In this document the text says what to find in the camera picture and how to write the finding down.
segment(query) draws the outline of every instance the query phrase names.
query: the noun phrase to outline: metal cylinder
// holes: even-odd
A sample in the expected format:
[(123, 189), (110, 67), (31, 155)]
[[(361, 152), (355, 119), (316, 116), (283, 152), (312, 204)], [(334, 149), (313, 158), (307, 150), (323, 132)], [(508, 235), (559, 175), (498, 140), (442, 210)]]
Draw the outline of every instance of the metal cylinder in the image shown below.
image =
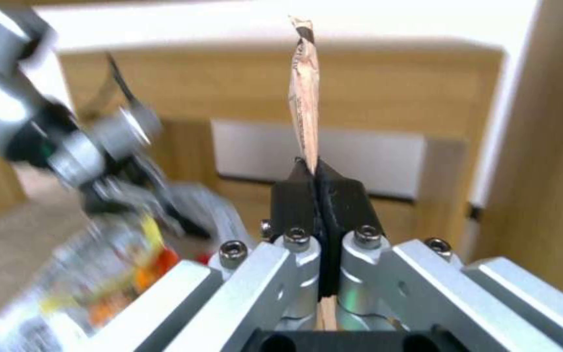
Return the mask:
[[(365, 235), (361, 241), (358, 233)], [(391, 330), (387, 321), (387, 317), (393, 316), (391, 309), (371, 292), (368, 285), (380, 279), (375, 268), (382, 252), (389, 247), (388, 240), (372, 229), (349, 232), (342, 239), (338, 289), (340, 314), (337, 314), (340, 329)]]
[(101, 150), (82, 131), (67, 136), (47, 161), (58, 179), (69, 187), (79, 187), (105, 169)]
[[(297, 280), (299, 283), (299, 292), (297, 293), (297, 298), (286, 308), (286, 312), (284, 312), (283, 316), (285, 319), (304, 319), (311, 314), (315, 314), (319, 300), (321, 247), (317, 239), (312, 236), (307, 236), (303, 230), (290, 232), (295, 234), (293, 238), (297, 240), (291, 242), (291, 247), (293, 249), (299, 249), (299, 251), (294, 252), (297, 268), (299, 268), (299, 278)], [(288, 237), (289, 236), (277, 238), (275, 245), (288, 248)], [(282, 326), (286, 328), (301, 326), (301, 329), (313, 328), (313, 326), (307, 327), (304, 323), (297, 325), (288, 322), (279, 326), (280, 329), (282, 329)]]
[(92, 141), (114, 160), (147, 146), (161, 129), (158, 116), (140, 103), (120, 109), (112, 118), (96, 123), (89, 132)]

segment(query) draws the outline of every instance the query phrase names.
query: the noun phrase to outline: orange object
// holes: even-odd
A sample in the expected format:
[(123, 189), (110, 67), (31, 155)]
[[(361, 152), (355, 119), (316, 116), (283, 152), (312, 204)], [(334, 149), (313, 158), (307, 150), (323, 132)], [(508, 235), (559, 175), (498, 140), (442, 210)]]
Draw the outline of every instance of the orange object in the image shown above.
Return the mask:
[(160, 252), (158, 259), (156, 260), (156, 267), (158, 268), (158, 274), (163, 276), (174, 267), (181, 258), (172, 249), (165, 248)]

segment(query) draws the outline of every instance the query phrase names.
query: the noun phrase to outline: black mount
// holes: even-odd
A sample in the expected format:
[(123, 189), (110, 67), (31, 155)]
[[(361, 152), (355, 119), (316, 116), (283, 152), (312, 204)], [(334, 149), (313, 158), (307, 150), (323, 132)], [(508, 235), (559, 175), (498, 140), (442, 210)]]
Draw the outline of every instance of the black mount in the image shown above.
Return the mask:
[(321, 159), (315, 176), (303, 159), (295, 159), (288, 179), (271, 189), (270, 241), (300, 227), (321, 245), (319, 299), (337, 294), (342, 238), (363, 225), (384, 233), (364, 185), (342, 176)]

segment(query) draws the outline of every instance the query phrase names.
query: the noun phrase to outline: hex socket screw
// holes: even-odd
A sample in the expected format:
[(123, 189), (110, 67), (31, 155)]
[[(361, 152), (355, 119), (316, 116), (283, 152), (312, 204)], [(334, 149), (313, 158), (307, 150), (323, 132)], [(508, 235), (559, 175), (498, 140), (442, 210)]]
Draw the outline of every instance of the hex socket screw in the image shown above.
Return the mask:
[(241, 241), (226, 241), (218, 250), (221, 265), (226, 269), (236, 269), (247, 256), (247, 248)]

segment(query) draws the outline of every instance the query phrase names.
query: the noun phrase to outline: black cable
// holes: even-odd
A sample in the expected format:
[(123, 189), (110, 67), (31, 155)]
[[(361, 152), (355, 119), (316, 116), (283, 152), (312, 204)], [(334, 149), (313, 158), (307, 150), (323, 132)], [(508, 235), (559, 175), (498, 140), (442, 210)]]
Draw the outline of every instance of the black cable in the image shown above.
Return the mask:
[(108, 53), (107, 58), (108, 58), (108, 63), (110, 64), (110, 70), (112, 71), (112, 77), (114, 78), (114, 81), (123, 92), (125, 98), (127, 98), (127, 101), (130, 103), (135, 102), (136, 97), (128, 87), (127, 83), (125, 83), (125, 80), (123, 79), (123, 75), (121, 74), (121, 70), (119, 69), (118, 66), (116, 66), (116, 61), (114, 60), (114, 57), (112, 57), (112, 54)]
[(81, 121), (87, 121), (89, 118), (95, 118), (100, 111), (108, 105), (108, 103), (110, 103), (110, 100), (112, 100), (112, 97), (114, 96), (114, 92), (116, 92), (117, 86), (114, 83), (112, 72), (109, 72), (94, 98), (78, 109), (78, 115), (80, 116)]

